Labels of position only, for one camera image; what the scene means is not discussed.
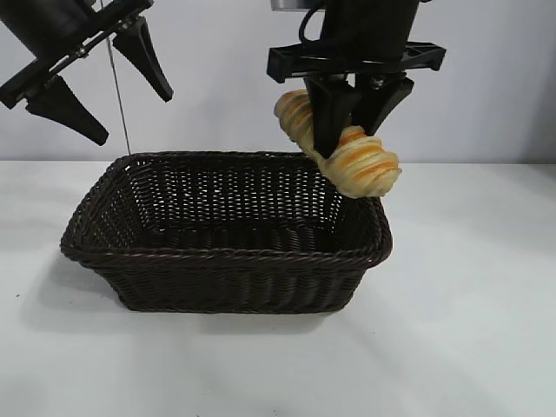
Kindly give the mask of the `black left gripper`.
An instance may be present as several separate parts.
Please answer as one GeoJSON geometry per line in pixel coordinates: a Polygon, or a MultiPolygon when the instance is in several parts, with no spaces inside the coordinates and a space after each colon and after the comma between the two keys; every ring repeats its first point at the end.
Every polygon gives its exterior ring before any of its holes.
{"type": "Polygon", "coordinates": [[[147,20],[139,16],[153,4],[122,0],[94,10],[90,1],[2,1],[1,23],[33,54],[34,60],[1,86],[1,102],[12,109],[26,97],[26,110],[32,115],[62,124],[93,143],[104,145],[109,132],[81,104],[64,79],[56,75],[118,31],[112,45],[156,94],[169,102],[174,91],[158,61],[147,20]]]}

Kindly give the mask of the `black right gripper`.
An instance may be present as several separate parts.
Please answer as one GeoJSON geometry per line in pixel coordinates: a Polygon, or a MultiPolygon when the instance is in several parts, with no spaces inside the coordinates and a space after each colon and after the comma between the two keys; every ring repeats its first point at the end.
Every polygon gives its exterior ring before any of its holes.
{"type": "Polygon", "coordinates": [[[325,159],[338,146],[350,115],[369,136],[377,132],[414,88],[405,71],[440,69],[445,48],[409,40],[419,5],[408,0],[272,2],[276,11],[304,16],[298,43],[269,50],[267,75],[278,83],[305,77],[314,149],[325,159]],[[340,76],[348,74],[356,74],[355,88],[340,76]]]}

